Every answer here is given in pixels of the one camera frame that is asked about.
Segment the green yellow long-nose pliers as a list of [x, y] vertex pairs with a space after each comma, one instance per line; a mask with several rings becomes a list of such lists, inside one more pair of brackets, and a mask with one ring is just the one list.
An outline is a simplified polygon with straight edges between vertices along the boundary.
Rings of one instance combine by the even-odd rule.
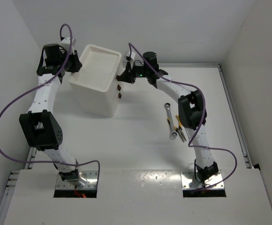
[[175, 117], [176, 117], [176, 119], [178, 120], [178, 127], [177, 127], [176, 131], [178, 132], [179, 137], [181, 138], [181, 140], [182, 140], [183, 142], [185, 142], [187, 139], [186, 139], [186, 137], [185, 137], [185, 135], [184, 135], [184, 133], [183, 133], [182, 124], [181, 124], [181, 122], [180, 122], [180, 118], [179, 118], [178, 115], [176, 115]]

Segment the silver ratchet wrench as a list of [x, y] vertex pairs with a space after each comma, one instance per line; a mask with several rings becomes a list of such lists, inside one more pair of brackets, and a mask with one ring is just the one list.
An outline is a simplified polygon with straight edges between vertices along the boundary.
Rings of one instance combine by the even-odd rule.
[[165, 103], [164, 104], [166, 113], [167, 113], [167, 121], [169, 122], [169, 126], [170, 126], [170, 133], [171, 133], [171, 138], [176, 138], [177, 137], [177, 133], [175, 131], [174, 128], [174, 123], [173, 123], [173, 118], [172, 118], [172, 114], [171, 114], [171, 104], [170, 103]]

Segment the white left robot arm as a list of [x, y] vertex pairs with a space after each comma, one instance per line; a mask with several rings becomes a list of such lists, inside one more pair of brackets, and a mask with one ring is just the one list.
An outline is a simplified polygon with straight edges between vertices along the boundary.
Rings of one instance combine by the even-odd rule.
[[77, 160], [61, 147], [63, 132], [53, 116], [56, 93], [65, 73], [78, 72], [82, 67], [74, 49], [75, 42], [74, 38], [62, 37], [58, 44], [43, 46], [37, 68], [40, 88], [27, 113], [20, 115], [19, 122], [28, 145], [53, 161], [62, 181], [83, 188], [87, 178], [79, 169]]

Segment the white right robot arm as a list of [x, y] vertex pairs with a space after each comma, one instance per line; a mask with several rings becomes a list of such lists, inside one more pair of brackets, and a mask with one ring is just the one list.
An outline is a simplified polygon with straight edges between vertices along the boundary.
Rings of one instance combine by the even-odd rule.
[[126, 66], [124, 72], [117, 76], [120, 82], [135, 83], [137, 78], [146, 78], [148, 83], [156, 89], [166, 93], [178, 105], [178, 129], [185, 128], [189, 136], [188, 146], [194, 148], [195, 178], [204, 184], [210, 177], [219, 172], [218, 165], [209, 149], [205, 123], [207, 111], [205, 98], [198, 87], [189, 90], [189, 85], [172, 80], [165, 70], [160, 69], [157, 55], [154, 52], [145, 52], [141, 55], [142, 65], [136, 65], [136, 53], [126, 52]]

